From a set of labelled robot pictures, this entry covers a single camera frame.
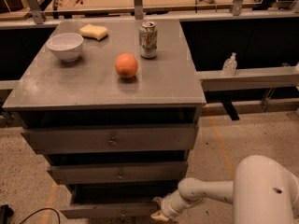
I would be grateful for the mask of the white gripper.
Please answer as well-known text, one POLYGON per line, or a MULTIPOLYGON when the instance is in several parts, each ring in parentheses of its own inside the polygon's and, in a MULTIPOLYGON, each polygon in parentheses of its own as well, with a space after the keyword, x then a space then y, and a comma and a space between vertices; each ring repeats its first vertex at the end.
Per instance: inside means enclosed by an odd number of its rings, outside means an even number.
POLYGON ((150 216, 157 221, 168 221, 169 218, 178 217, 184 209, 184 200, 177 190, 163 198, 154 197, 152 200, 161 206, 161 211, 150 216))

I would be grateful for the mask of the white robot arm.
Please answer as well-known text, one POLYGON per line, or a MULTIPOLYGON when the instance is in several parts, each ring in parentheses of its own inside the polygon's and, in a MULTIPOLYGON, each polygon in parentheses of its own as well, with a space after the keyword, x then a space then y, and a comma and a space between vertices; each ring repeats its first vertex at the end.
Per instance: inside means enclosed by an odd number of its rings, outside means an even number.
POLYGON ((154 199, 160 209, 151 217, 168 221, 205 198, 230 203, 234 224, 296 224, 299 177, 265 156, 249 156, 238 164, 232 181, 182 179, 175 192, 154 199))

